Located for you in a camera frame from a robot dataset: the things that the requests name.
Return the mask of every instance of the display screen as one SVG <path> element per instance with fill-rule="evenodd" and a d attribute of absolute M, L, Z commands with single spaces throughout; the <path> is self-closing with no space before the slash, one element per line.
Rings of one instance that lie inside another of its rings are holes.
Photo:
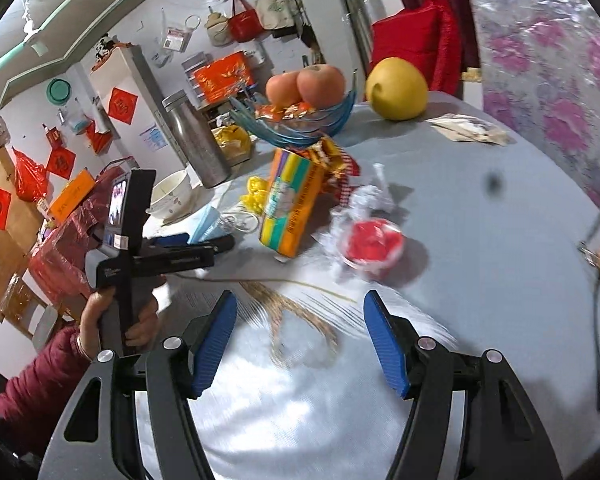
<path fill-rule="evenodd" d="M 111 191 L 111 205 L 109 206 L 109 225 L 120 227 L 122 224 L 122 206 L 125 203 L 126 180 L 117 183 Z"/>

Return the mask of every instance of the human hand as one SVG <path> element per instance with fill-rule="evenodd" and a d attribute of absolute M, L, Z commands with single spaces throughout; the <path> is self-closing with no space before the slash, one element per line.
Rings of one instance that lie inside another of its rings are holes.
<path fill-rule="evenodd" d="M 98 320 L 109 308 L 116 289 L 113 287 L 94 292 L 89 296 L 87 305 L 80 318 L 80 334 L 78 344 L 89 357 L 95 359 L 100 349 L 100 333 L 98 331 Z M 127 346 L 142 346 L 155 337 L 158 332 L 158 302 L 152 296 L 138 314 L 138 322 L 125 333 Z"/>

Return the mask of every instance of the stainless steel bottle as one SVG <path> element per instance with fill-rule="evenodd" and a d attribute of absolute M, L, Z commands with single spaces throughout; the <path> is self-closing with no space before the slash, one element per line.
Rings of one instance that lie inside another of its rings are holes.
<path fill-rule="evenodd" d="M 189 101 L 184 90 L 162 101 L 171 131 L 204 187 L 214 187 L 231 175 L 231 168 L 205 117 Z"/>

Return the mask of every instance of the ceiling beam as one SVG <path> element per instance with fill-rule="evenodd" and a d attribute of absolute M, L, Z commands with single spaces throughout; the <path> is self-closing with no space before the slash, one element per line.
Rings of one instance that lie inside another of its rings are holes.
<path fill-rule="evenodd" d="M 78 63 L 92 49 L 93 45 L 106 34 L 111 27 L 134 10 L 144 0 L 115 0 L 105 9 L 87 29 L 74 41 L 64 56 L 31 68 L 7 81 L 0 96 L 0 108 L 26 89 L 47 79 L 66 72 Z"/>

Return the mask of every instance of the yellow pomelo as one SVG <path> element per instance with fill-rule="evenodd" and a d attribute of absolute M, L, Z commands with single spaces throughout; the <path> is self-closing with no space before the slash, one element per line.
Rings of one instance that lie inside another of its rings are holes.
<path fill-rule="evenodd" d="M 427 82 L 416 67 L 399 57 L 378 63 L 366 79 L 366 98 L 377 114 L 391 121 L 413 119 L 427 109 Z"/>

